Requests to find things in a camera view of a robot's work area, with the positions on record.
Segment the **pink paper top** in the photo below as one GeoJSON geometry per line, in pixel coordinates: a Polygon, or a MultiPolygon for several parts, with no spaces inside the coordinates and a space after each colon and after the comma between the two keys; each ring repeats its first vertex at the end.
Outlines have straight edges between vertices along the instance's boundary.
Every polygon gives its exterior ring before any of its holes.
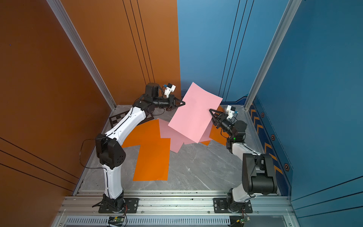
{"type": "Polygon", "coordinates": [[[193,82],[182,99],[185,105],[177,108],[168,126],[193,142],[199,142],[212,119],[209,110],[216,110],[222,100],[193,82]]]}

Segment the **orange paper front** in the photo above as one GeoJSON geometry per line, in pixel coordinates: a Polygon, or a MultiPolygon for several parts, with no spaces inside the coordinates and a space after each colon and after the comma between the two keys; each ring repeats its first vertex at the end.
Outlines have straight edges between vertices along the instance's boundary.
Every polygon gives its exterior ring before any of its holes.
{"type": "Polygon", "coordinates": [[[168,179],[170,139],[151,139],[142,143],[133,181],[166,181],[168,179]]]}

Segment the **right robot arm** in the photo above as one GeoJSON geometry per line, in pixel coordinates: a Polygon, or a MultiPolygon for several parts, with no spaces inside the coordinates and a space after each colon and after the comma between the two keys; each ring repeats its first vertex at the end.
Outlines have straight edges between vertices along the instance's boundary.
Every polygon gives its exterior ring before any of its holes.
{"type": "Polygon", "coordinates": [[[213,125],[228,134],[226,148],[243,163],[242,183],[230,189],[225,199],[214,202],[215,212],[252,213],[251,199],[278,192],[273,158],[246,145],[247,123],[241,120],[231,122],[233,115],[230,113],[214,109],[210,109],[209,112],[213,125]]]}

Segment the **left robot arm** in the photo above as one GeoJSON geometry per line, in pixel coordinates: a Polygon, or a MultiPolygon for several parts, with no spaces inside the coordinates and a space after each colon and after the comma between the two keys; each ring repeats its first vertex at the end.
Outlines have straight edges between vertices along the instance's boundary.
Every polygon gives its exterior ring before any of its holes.
{"type": "Polygon", "coordinates": [[[157,83],[148,83],[145,93],[135,100],[130,111],[111,130],[95,138],[96,154],[105,176],[105,192],[101,202],[95,204],[99,213],[122,213],[126,211],[126,202],[121,181],[121,168],[126,159],[122,144],[128,135],[152,115],[156,108],[171,111],[185,105],[172,93],[176,86],[167,84],[161,87],[157,83]]]}

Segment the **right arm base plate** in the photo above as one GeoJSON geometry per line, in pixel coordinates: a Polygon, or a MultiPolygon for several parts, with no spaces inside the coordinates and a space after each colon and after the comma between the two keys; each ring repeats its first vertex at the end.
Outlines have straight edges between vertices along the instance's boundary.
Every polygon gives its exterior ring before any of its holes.
{"type": "Polygon", "coordinates": [[[235,202],[227,198],[213,198],[214,213],[253,213],[252,205],[248,202],[235,202]]]}

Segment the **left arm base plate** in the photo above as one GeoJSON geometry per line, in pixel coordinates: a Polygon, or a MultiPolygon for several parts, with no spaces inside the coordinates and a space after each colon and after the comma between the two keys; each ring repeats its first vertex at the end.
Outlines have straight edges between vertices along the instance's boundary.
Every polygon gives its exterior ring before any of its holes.
{"type": "Polygon", "coordinates": [[[103,198],[98,204],[93,207],[99,207],[99,213],[126,213],[133,214],[137,212],[139,206],[139,198],[121,198],[109,199],[103,198]]]}

